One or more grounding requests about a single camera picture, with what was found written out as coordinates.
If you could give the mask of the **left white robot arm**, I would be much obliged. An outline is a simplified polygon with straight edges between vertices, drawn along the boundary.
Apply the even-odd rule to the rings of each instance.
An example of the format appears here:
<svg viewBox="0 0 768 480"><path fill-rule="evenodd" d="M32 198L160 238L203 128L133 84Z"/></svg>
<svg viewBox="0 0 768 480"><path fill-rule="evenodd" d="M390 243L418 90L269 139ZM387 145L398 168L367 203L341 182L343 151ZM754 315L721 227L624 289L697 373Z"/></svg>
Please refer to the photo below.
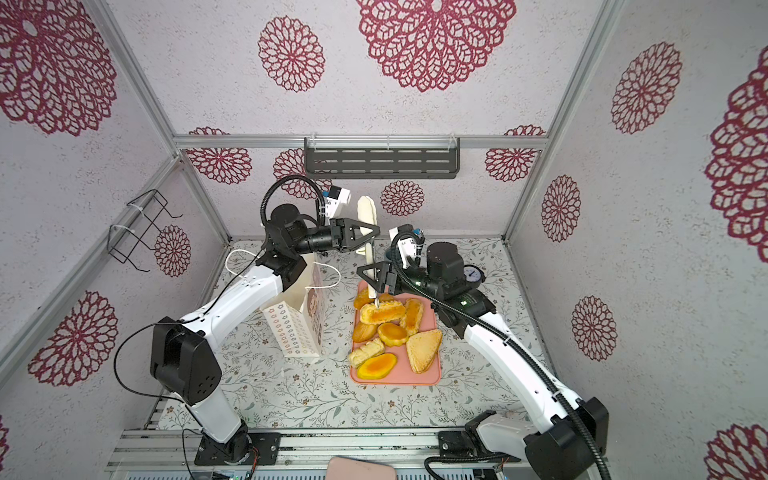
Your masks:
<svg viewBox="0 0 768 480"><path fill-rule="evenodd" d="M183 402L201 426L206 441L230 455L243 456L248 427L220 387L222 370L215 353L226 337L254 311L295 286L310 253L357 251L379 234L376 207L368 197L355 219L314 219L293 204L262 210L266 242L262 254L221 295L180 320L169 317L153 327L150 374L173 399Z"/></svg>

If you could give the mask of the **brown bread right upright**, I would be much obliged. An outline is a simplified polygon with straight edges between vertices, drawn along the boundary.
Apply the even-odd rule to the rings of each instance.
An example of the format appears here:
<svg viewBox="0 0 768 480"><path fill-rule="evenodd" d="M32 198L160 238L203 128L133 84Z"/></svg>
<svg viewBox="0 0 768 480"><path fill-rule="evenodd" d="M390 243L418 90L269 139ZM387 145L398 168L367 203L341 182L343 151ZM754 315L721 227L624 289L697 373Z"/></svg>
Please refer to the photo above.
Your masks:
<svg viewBox="0 0 768 480"><path fill-rule="evenodd" d="M417 334L420 331L421 321L424 315L423 303L415 298L409 298L405 304L405 315L399 321L399 326L403 328L408 336Z"/></svg>

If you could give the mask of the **aluminium front rail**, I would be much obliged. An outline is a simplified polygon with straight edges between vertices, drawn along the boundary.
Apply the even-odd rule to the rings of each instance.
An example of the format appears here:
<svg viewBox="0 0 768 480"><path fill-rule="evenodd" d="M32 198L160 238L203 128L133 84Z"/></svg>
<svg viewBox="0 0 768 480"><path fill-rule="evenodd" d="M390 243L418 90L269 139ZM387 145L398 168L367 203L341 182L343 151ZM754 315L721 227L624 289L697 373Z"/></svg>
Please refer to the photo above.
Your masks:
<svg viewBox="0 0 768 480"><path fill-rule="evenodd" d="M254 429L245 459L228 464L202 446L190 430L126 430L111 454L105 472L114 479L322 478L334 457L389 465L400 478L427 479L424 460L432 456L464 457L458 464L435 463L446 479L531 478L527 462L511 461L492 472L478 462L479 447L461 428Z"/></svg>

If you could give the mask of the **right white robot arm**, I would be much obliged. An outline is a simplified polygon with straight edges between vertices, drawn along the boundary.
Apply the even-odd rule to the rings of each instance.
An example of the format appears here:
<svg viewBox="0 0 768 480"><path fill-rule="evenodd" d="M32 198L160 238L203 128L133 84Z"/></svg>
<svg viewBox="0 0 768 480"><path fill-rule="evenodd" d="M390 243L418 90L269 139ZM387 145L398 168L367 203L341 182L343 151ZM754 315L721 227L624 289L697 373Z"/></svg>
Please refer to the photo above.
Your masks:
<svg viewBox="0 0 768 480"><path fill-rule="evenodd" d="M540 479L577 479L591 467L610 478L607 408L596 398L582 399L530 353L480 291L484 272L465 263L456 245L433 243L420 255L415 240L400 235L389 259L357 273L378 293L428 300L439 320L482 355L525 408L528 427L497 413L466 425L481 451L476 460L525 461Z"/></svg>

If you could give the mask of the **triangular tan fake bread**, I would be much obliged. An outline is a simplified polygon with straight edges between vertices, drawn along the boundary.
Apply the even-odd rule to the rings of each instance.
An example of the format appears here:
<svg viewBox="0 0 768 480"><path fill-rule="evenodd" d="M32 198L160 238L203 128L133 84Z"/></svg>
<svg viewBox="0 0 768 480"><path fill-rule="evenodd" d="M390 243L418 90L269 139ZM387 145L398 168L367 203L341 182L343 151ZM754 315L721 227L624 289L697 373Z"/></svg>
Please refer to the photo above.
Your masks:
<svg viewBox="0 0 768 480"><path fill-rule="evenodd" d="M411 370L415 374L425 373L436 358L443 334L439 329L419 332L406 342L406 352Z"/></svg>

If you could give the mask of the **brown oval bread top left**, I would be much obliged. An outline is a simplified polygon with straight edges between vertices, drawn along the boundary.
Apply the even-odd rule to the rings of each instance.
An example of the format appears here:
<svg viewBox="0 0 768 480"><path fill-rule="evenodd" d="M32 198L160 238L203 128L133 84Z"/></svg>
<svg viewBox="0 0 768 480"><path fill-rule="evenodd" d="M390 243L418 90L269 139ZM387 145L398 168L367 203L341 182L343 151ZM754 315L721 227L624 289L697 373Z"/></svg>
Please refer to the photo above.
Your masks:
<svg viewBox="0 0 768 480"><path fill-rule="evenodd" d="M353 302L353 306L356 310L360 310L365 305L373 303L374 301L375 301L375 298L370 296L369 288L363 287L356 295Z"/></svg>

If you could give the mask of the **white printed paper bag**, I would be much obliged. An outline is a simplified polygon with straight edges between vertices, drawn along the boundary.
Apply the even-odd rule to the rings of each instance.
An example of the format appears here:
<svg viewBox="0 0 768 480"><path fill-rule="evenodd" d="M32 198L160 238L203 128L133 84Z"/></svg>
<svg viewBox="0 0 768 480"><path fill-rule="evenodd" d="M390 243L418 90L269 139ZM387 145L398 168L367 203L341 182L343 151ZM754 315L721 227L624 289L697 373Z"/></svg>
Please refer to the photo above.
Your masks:
<svg viewBox="0 0 768 480"><path fill-rule="evenodd" d="M307 266L285 292L259 307L285 357L320 357L325 299L338 286L340 272L318 262L314 253L303 255Z"/></svg>

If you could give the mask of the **pink plastic tray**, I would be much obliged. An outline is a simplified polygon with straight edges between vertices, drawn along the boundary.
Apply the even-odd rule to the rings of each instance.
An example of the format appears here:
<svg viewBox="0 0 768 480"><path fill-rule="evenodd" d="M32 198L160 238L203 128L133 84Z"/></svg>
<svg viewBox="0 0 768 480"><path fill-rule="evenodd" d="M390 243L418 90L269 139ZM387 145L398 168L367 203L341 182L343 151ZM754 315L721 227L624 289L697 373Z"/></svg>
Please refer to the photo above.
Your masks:
<svg viewBox="0 0 768 480"><path fill-rule="evenodd" d="M426 299L412 295L383 295L381 302L399 302L403 321L365 324L361 309L374 305L368 285L361 281L354 300L350 377L358 384L432 386L441 379L439 351L443 336Z"/></svg>

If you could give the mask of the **round orange fake tart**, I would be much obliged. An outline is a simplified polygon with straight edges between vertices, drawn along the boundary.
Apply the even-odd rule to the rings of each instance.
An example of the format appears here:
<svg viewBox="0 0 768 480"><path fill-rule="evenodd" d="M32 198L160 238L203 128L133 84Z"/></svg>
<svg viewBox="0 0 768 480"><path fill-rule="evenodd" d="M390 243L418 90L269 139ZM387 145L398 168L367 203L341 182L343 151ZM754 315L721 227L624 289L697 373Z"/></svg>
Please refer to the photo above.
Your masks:
<svg viewBox="0 0 768 480"><path fill-rule="evenodd" d="M377 329L379 339L388 347L404 345L409 338L407 330L395 323L383 323Z"/></svg>

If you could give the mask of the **black round pressure gauge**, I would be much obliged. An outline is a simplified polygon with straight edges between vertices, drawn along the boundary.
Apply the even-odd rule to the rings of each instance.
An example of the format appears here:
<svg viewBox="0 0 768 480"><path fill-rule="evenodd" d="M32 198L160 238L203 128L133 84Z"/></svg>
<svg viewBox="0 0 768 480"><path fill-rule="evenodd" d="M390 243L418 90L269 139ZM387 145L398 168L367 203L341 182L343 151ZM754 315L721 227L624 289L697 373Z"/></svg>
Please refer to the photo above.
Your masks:
<svg viewBox="0 0 768 480"><path fill-rule="evenodd" d="M482 284L486 280L484 271L476 265L465 265L463 268L463 273L468 283Z"/></svg>

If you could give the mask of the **pink device at front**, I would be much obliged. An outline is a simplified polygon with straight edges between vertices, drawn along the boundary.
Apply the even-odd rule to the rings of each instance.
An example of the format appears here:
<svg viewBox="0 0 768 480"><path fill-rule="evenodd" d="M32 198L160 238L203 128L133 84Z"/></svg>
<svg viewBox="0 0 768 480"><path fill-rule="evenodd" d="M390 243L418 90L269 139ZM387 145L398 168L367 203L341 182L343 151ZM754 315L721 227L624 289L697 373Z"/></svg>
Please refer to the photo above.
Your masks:
<svg viewBox="0 0 768 480"><path fill-rule="evenodd" d="M328 463L326 480L396 480L396 470L375 462L347 457L332 457Z"/></svg>

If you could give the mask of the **pale ridged fake bread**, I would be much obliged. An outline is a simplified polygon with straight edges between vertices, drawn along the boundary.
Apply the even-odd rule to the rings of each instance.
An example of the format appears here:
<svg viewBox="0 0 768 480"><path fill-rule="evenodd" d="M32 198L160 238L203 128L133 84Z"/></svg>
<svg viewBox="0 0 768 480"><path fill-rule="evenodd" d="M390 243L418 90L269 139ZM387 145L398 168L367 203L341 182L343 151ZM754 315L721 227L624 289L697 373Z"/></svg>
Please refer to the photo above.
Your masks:
<svg viewBox="0 0 768 480"><path fill-rule="evenodd" d="M352 368L359 368L365 361L383 354L385 350L384 343L379 338L375 338L354 349L349 354L348 360Z"/></svg>

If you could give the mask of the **grey metal wall shelf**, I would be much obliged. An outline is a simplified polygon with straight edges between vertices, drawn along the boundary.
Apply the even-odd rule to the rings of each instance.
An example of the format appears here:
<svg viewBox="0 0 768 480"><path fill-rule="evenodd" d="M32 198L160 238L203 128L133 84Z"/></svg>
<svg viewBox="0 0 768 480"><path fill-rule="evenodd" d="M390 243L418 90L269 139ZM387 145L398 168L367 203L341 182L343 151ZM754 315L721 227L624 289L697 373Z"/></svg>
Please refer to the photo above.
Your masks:
<svg viewBox="0 0 768 480"><path fill-rule="evenodd" d="M304 140L304 167L313 179L454 179L460 171L460 140L435 144L392 140L350 144Z"/></svg>

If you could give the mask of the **orange oval fake bread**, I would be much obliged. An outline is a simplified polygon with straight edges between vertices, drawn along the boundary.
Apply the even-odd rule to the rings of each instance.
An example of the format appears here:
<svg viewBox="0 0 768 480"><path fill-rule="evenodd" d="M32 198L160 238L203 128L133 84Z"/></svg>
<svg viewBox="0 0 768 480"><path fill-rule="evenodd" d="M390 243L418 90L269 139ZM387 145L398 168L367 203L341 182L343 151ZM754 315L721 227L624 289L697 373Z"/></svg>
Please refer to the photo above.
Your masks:
<svg viewBox="0 0 768 480"><path fill-rule="evenodd" d="M380 380L387 377L398 363L393 353L384 353L365 360L356 370L360 380Z"/></svg>

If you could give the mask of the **brown bread lower left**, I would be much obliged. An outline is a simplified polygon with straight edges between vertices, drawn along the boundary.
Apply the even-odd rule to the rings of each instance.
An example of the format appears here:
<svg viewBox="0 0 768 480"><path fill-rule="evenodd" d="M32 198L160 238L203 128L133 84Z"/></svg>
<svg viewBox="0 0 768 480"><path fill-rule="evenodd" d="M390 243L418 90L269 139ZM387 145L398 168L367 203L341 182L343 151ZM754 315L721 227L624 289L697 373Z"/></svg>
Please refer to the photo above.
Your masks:
<svg viewBox="0 0 768 480"><path fill-rule="evenodd" d="M354 343L370 341L377 334L378 326L375 324L357 323L354 327L352 340Z"/></svg>

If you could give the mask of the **long yellow braided bread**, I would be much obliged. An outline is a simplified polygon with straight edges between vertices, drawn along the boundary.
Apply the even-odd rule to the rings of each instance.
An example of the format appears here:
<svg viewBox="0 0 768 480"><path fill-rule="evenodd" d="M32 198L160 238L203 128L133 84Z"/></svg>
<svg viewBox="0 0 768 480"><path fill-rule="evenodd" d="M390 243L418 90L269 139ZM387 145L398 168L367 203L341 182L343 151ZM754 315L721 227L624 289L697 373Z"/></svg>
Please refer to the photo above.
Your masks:
<svg viewBox="0 0 768 480"><path fill-rule="evenodd" d="M406 315L406 307L397 300L369 303L360 309L360 322L366 325L379 325L400 321Z"/></svg>

